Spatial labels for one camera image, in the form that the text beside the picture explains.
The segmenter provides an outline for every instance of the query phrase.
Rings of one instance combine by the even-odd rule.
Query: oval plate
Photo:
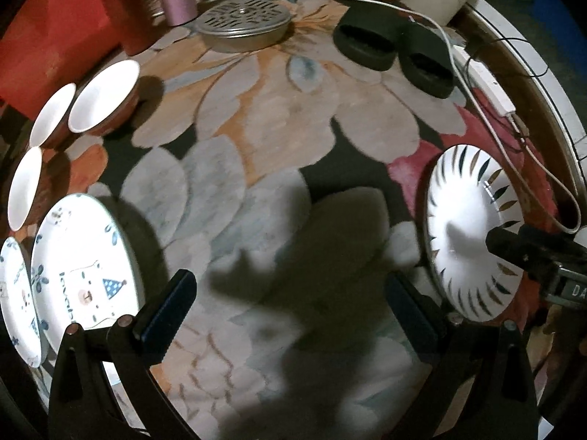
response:
[[[133,259],[117,223],[95,198],[71,194],[52,207],[34,239],[30,285],[55,352],[72,322],[94,329],[137,314],[140,276]],[[104,367],[110,384],[118,383],[114,365]]]
[[[47,349],[41,341],[21,247],[12,236],[0,251],[0,305],[12,345],[29,366],[39,367]]]
[[[491,254],[489,230],[517,233],[524,223],[503,168],[472,145],[451,147],[437,161],[426,199],[427,249],[448,301],[471,321],[488,321],[510,304],[523,271]]]

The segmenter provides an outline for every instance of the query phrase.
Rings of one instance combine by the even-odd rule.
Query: perforated metal lid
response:
[[[202,13],[196,20],[196,30],[218,37],[254,36],[290,20],[289,10],[272,1],[227,0]]]

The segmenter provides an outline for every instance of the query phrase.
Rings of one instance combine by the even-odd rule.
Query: slipper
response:
[[[418,23],[405,27],[398,44],[401,70],[418,89],[440,99],[453,92],[455,79],[442,38]]]
[[[375,71],[387,71],[397,55],[397,42],[408,21],[392,8],[353,4],[340,19],[332,38],[348,59]]]

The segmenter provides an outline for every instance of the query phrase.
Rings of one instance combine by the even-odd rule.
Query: white power strip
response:
[[[461,70],[464,69],[470,56],[462,46],[453,46],[454,61],[459,65]],[[471,60],[468,66],[469,77],[475,82],[475,85],[487,96],[489,102],[494,107],[495,112],[500,117],[511,116],[515,113],[515,105],[508,97],[503,87],[500,86],[487,66],[479,61]]]

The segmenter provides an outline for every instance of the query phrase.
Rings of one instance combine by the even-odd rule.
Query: white cable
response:
[[[207,0],[207,2],[212,2],[212,1],[219,1],[219,0]],[[473,105],[475,106],[475,109],[477,110],[477,113],[479,114],[479,117],[481,117],[481,120],[483,121],[483,123],[485,123],[485,126],[487,127],[487,130],[489,131],[489,133],[491,134],[491,136],[495,140],[495,143],[497,144],[497,147],[499,148],[499,150],[501,152],[501,155],[506,159],[506,162],[510,166],[511,170],[513,171],[513,173],[515,173],[515,175],[518,177],[519,181],[522,183],[522,186],[528,192],[528,194],[534,199],[534,201],[536,201],[536,203],[540,206],[540,208],[542,208],[542,210],[544,211],[544,213],[555,223],[555,225],[561,231],[563,231],[564,233],[569,233],[569,234],[576,233],[579,230],[580,223],[581,223],[581,212],[580,212],[579,203],[577,202],[577,200],[575,199],[575,197],[573,196],[573,194],[571,194],[570,190],[567,187],[565,187],[565,185],[559,179],[557,179],[552,173],[550,173],[550,171],[548,171],[544,167],[544,165],[542,165],[536,159],[536,157],[534,157],[534,154],[531,151],[529,151],[527,149],[527,147],[526,147],[526,150],[528,150],[528,153],[530,154],[530,156],[532,157],[532,159],[534,159],[536,161],[536,163],[558,185],[560,185],[565,190],[565,192],[571,197],[571,199],[573,200],[573,202],[575,204],[575,207],[577,208],[577,224],[576,224],[576,226],[573,227],[573,228],[567,228],[562,223],[560,223],[558,220],[556,220],[556,218],[554,218],[550,213],[548,213],[547,209],[544,208],[544,206],[540,203],[540,200],[538,200],[538,197],[536,196],[536,194],[534,192],[532,192],[532,189],[528,186],[528,183],[526,182],[526,180],[524,180],[524,178],[522,177],[522,175],[518,172],[518,169],[514,166],[514,163],[511,161],[510,156],[508,156],[508,154],[506,152],[506,149],[504,148],[504,145],[501,142],[499,136],[497,135],[495,129],[493,128],[493,126],[489,122],[489,119],[487,118],[487,116],[483,112],[483,109],[481,108],[481,105],[479,104],[479,102],[477,101],[477,99],[473,95],[473,92],[469,89],[469,86],[467,85],[467,83],[463,79],[463,76],[461,75],[461,73],[459,71],[459,68],[457,67],[457,65],[454,62],[454,57],[453,57],[453,52],[452,52],[452,45],[451,45],[450,40],[448,39],[448,36],[447,36],[446,32],[444,31],[444,29],[438,23],[436,23],[436,21],[434,21],[432,18],[430,18],[429,16],[427,16],[425,14],[419,13],[417,11],[407,10],[405,8],[401,8],[399,6],[392,5],[391,3],[386,3],[385,1],[378,1],[378,0],[349,0],[349,1],[364,1],[366,3],[374,3],[374,4],[381,5],[381,6],[387,6],[388,8],[393,8],[394,10],[402,11],[402,12],[407,13],[407,14],[413,14],[413,15],[419,16],[420,18],[424,18],[426,21],[429,21],[430,23],[432,23],[432,25],[435,26],[436,29],[438,29],[440,31],[440,34],[442,35],[442,39],[444,39],[444,42],[445,42],[445,44],[446,44],[446,46],[448,48],[448,56],[450,57],[450,63],[453,66],[453,72],[454,72],[455,76],[457,77],[457,79],[459,79],[459,82],[461,83],[463,89],[467,93],[467,96],[469,97],[469,99],[473,103]]]

